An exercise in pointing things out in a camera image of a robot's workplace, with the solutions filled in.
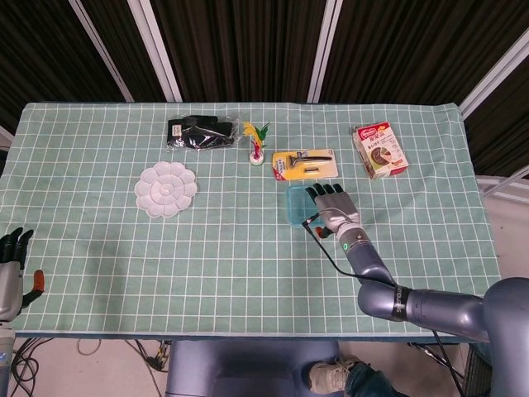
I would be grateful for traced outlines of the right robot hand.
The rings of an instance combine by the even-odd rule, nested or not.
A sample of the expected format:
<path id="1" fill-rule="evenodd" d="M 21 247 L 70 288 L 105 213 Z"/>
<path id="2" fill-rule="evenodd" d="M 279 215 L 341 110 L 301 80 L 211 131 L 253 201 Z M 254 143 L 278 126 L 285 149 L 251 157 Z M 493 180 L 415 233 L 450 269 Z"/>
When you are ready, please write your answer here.
<path id="1" fill-rule="evenodd" d="M 331 234 L 340 237 L 351 228 L 360 227 L 360 215 L 350 195 L 340 184 L 319 184 L 305 188 L 315 203 L 325 227 L 318 233 L 320 238 Z"/>

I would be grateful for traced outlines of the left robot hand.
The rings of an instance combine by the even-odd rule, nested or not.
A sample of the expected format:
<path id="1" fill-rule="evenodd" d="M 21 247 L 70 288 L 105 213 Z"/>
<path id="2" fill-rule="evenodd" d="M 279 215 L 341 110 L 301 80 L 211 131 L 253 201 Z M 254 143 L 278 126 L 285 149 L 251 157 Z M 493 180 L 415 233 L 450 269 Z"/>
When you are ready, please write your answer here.
<path id="1" fill-rule="evenodd" d="M 19 227 L 1 237 L 1 324 L 11 323 L 45 292 L 44 273 L 36 270 L 31 290 L 23 293 L 27 247 L 33 233 Z"/>

